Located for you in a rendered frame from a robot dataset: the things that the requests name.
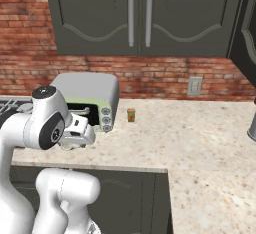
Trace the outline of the dark grey base cupboard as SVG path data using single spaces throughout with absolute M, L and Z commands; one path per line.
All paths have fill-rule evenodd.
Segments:
M 78 172 L 100 181 L 100 195 L 88 210 L 102 234 L 173 234 L 166 173 Z

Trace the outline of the green and grey toaster oven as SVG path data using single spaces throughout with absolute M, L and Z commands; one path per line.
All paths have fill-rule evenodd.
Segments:
M 86 117 L 94 130 L 110 132 L 113 129 L 120 97 L 116 76 L 94 72 L 62 73 L 51 86 L 62 93 L 68 109 Z

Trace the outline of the dark grey side cupboard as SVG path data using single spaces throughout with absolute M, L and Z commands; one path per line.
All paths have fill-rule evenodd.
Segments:
M 256 88 L 256 0 L 239 0 L 228 58 Z

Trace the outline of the grey wall socket plate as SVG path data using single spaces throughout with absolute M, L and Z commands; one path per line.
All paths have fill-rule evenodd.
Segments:
M 187 94 L 192 96 L 198 96 L 201 91 L 202 77 L 190 77 L 188 82 Z

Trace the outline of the dark grey wall cupboard door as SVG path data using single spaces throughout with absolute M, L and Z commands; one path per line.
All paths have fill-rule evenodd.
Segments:
M 224 57 L 239 0 L 153 0 L 150 47 L 145 45 L 146 2 L 141 0 L 143 56 Z
M 138 54 L 138 0 L 134 45 L 128 42 L 128 0 L 48 0 L 60 55 Z

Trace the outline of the grey metal object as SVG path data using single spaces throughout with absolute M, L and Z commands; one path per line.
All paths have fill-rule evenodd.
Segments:
M 256 142 L 256 113 L 254 114 L 250 128 L 247 130 L 247 135 Z

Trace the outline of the black hob with grates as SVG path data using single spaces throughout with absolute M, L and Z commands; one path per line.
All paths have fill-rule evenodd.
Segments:
M 25 97 L 0 97 L 0 128 L 3 123 L 13 114 L 28 113 L 33 109 L 30 98 Z

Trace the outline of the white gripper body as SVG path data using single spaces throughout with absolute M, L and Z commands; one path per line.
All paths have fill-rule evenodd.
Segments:
M 86 145 L 92 145 L 96 140 L 96 134 L 90 125 L 87 125 L 83 131 L 72 131 L 70 128 L 64 130 L 59 145 L 64 150 L 72 150 L 78 147 L 84 148 Z

